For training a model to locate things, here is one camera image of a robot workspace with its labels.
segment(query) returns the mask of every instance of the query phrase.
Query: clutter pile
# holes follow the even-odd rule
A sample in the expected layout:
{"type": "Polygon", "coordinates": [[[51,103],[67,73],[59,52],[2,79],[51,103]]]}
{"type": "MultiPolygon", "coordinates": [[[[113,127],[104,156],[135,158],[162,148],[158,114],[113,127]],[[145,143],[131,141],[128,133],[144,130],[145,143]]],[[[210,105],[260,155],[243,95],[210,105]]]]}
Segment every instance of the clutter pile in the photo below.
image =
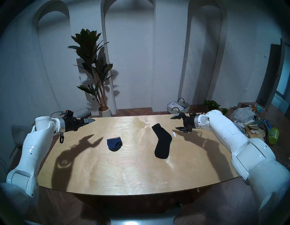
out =
{"type": "Polygon", "coordinates": [[[272,128],[268,120],[258,117],[258,113],[265,111],[263,106],[242,104],[240,108],[234,106],[234,109],[230,119],[244,135],[248,138],[260,138],[262,141],[268,140],[270,144],[276,144],[280,134],[279,130],[272,128]]]}

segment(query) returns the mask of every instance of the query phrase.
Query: white plant pot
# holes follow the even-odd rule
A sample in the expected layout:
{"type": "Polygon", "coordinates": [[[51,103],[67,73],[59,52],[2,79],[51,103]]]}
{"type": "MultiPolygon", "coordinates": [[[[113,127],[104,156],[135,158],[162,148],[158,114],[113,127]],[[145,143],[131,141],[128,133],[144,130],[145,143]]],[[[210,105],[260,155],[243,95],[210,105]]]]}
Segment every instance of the white plant pot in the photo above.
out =
{"type": "Polygon", "coordinates": [[[106,111],[100,111],[99,109],[99,115],[100,117],[112,117],[110,107],[108,106],[108,109],[106,111]]]}

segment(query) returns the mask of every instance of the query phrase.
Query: green plant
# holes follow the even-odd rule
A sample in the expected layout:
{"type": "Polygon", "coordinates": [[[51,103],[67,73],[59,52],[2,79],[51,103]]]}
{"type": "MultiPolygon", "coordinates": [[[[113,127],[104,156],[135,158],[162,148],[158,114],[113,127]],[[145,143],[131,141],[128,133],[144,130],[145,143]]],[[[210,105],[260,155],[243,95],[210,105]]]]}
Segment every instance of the green plant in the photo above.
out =
{"type": "Polygon", "coordinates": [[[208,109],[208,111],[211,111],[211,110],[214,110],[214,109],[218,109],[220,107],[220,105],[214,101],[214,100],[204,100],[204,103],[203,103],[204,107],[208,109]]]}
{"type": "Polygon", "coordinates": [[[226,113],[228,112],[228,110],[226,109],[226,108],[223,108],[222,109],[222,114],[225,116],[226,115],[226,113]]]}
{"type": "Polygon", "coordinates": [[[97,52],[108,42],[104,43],[101,41],[96,45],[97,40],[99,39],[101,33],[97,33],[96,30],[89,31],[88,29],[82,29],[80,34],[75,34],[71,36],[72,39],[79,44],[79,46],[68,46],[68,48],[72,48],[76,50],[76,53],[79,57],[81,57],[85,62],[82,63],[82,67],[78,65],[74,65],[86,70],[90,73],[94,80],[94,85],[88,84],[88,87],[84,85],[80,85],[77,88],[82,91],[91,94],[94,96],[93,100],[96,99],[99,103],[100,107],[106,107],[106,93],[104,90],[104,82],[109,79],[107,77],[108,72],[112,69],[113,64],[105,64],[103,59],[97,59],[97,52]]]}

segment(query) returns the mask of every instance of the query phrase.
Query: potted plant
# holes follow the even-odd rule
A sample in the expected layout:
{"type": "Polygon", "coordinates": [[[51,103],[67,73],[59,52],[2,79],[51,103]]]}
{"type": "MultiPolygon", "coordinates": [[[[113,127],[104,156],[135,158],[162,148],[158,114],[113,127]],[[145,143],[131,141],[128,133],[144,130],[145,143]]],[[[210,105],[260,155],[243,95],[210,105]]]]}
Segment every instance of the potted plant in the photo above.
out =
{"type": "Polygon", "coordinates": [[[104,64],[103,58],[97,59],[97,52],[108,42],[104,43],[100,46],[102,41],[96,45],[97,40],[99,39],[101,33],[97,33],[96,30],[89,31],[88,29],[82,29],[80,34],[75,34],[71,36],[72,39],[78,43],[80,46],[68,46],[68,48],[72,48],[76,50],[76,53],[79,57],[81,57],[85,62],[82,63],[82,67],[78,66],[88,73],[92,75],[94,80],[94,84],[88,84],[88,87],[84,85],[80,85],[77,88],[82,91],[91,94],[94,96],[99,107],[99,114],[101,117],[109,117],[112,116],[110,108],[106,104],[106,93],[105,93],[105,81],[110,77],[108,76],[108,72],[112,69],[113,64],[104,64]]]}
{"type": "Polygon", "coordinates": [[[204,100],[203,106],[209,111],[219,109],[220,105],[214,100],[204,100]]]}

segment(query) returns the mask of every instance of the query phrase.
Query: basket handle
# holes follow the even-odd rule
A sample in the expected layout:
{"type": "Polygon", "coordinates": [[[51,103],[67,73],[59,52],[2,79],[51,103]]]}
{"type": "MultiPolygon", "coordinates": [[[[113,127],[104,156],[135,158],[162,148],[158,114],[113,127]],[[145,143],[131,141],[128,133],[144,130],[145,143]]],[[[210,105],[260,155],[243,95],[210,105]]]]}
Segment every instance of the basket handle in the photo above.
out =
{"type": "Polygon", "coordinates": [[[178,111],[180,112],[180,110],[179,110],[179,108],[178,108],[178,107],[173,107],[171,110],[173,110],[174,108],[177,108],[177,109],[178,109],[178,111]]]}
{"type": "MultiPolygon", "coordinates": [[[[179,98],[179,99],[181,99],[181,98],[179,98]]],[[[179,102],[179,99],[177,100],[178,102],[179,102]]],[[[182,98],[182,99],[183,99],[183,103],[185,103],[184,98],[182,98]]]]}

